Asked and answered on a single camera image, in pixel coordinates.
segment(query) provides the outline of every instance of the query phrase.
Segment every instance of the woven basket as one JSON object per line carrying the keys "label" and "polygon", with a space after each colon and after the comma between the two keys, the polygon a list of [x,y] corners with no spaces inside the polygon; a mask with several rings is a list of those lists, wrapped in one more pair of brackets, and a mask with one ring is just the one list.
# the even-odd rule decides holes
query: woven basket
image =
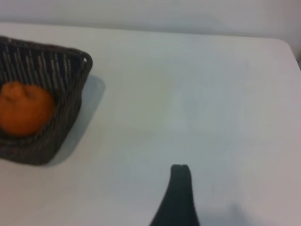
{"label": "woven basket", "polygon": [[54,157],[78,116],[92,64],[91,56],[77,49],[0,36],[0,88],[7,81],[35,84],[56,101],[54,115],[38,133],[19,138],[0,131],[0,158],[43,165]]}

